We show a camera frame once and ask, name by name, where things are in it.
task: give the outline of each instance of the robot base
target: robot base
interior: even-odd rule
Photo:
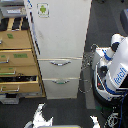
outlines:
[[[96,100],[103,106],[105,107],[113,107],[113,106],[118,106],[118,100],[112,99],[111,101],[107,101],[106,99],[104,99],[96,90],[95,87],[95,80],[94,80],[94,76],[92,77],[92,88],[93,88],[93,94],[94,97],[96,98]]]

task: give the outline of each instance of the blue label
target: blue label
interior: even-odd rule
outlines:
[[[126,70],[124,68],[120,68],[120,72],[117,74],[117,77],[114,78],[114,81],[119,85],[121,83],[121,81],[123,80],[123,78],[126,75]]]

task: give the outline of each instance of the freezer drawer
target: freezer drawer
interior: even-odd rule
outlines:
[[[35,76],[38,75],[35,66],[0,67],[0,77]]]
[[[35,65],[31,49],[0,50],[0,66]]]
[[[31,48],[28,32],[26,30],[0,32],[0,41],[0,49]]]
[[[79,79],[44,79],[48,99],[77,98]]]
[[[0,82],[0,93],[39,92],[38,78],[27,82]]]
[[[42,78],[79,77],[82,59],[38,61]]]

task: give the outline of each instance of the refrigerator door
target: refrigerator door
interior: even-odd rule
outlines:
[[[38,59],[83,56],[91,0],[24,1]]]

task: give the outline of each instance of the open drawer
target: open drawer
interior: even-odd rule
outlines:
[[[30,78],[30,80],[26,80],[22,82],[5,82],[5,81],[9,81],[9,80],[3,80],[3,82],[0,82],[0,93],[28,93],[28,92],[40,91],[37,76],[35,76],[35,78],[33,79]]]
[[[31,49],[0,50],[0,66],[35,65]]]

